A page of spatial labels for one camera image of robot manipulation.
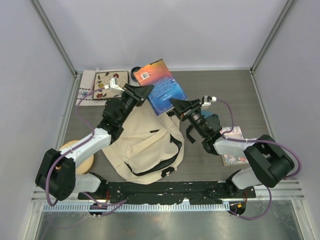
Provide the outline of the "blue sunset paperback book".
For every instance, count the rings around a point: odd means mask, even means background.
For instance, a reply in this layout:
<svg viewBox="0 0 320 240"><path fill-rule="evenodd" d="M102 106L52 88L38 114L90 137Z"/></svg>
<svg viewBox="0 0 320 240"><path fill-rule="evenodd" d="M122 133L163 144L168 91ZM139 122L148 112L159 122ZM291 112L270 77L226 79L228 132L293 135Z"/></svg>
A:
<svg viewBox="0 0 320 240"><path fill-rule="evenodd" d="M140 86L154 85L148 101L157 116L173 108L171 98L184 101L188 99L163 59L141 67L134 75Z"/></svg>

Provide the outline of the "cream canvas backpack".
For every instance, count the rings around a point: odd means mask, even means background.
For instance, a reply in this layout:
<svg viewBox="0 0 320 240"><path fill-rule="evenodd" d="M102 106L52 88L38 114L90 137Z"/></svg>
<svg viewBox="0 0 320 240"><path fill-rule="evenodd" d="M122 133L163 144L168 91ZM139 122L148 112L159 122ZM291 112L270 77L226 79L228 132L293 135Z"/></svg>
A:
<svg viewBox="0 0 320 240"><path fill-rule="evenodd" d="M176 171L184 150L179 119L156 115L146 101L133 109L120 137L102 152L124 180L149 185Z"/></svg>

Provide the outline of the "floral pastel notebook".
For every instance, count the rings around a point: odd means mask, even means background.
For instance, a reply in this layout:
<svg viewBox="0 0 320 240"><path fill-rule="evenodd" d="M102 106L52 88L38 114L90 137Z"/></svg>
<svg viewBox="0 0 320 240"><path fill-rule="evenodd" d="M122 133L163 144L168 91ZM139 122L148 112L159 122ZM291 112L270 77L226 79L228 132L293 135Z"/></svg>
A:
<svg viewBox="0 0 320 240"><path fill-rule="evenodd" d="M240 126L234 126L233 130L231 127L223 127L220 131L221 133L226 132L224 135L229 139L243 139L243 133ZM243 152L241 150L241 142L229 141L229 144L223 147L224 154L221 156L222 163L225 167L235 166L235 165L248 165L249 162L245 158Z"/></svg>

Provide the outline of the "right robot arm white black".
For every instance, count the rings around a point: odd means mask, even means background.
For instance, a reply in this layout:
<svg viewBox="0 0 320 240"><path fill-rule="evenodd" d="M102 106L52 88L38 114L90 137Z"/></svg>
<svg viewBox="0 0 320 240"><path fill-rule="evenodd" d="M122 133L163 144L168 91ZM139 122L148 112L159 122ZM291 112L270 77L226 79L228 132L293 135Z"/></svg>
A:
<svg viewBox="0 0 320 240"><path fill-rule="evenodd" d="M288 149L267 134L251 139L226 136L219 117L216 114L204 116L201 111L203 104L215 101L208 96L203 100L170 99L175 115L181 121L190 122L191 128L202 137L201 144L207 153L242 157L248 161L249 167L230 175L218 193L236 198L248 187L275 187L295 168L294 161L287 154Z"/></svg>

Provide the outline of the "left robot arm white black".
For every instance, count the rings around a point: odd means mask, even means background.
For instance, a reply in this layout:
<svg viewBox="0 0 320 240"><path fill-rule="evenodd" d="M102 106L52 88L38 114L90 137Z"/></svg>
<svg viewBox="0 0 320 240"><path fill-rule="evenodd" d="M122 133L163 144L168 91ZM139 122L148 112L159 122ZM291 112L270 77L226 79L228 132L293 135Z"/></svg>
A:
<svg viewBox="0 0 320 240"><path fill-rule="evenodd" d="M135 107L143 105L154 85L125 84L120 98L105 102L102 120L91 133L61 151L53 148L43 156L35 184L45 191L46 201L55 206L72 193L89 193L100 200L107 192L105 180L94 173L76 174L76 169L90 156L113 144L122 134L123 124Z"/></svg>

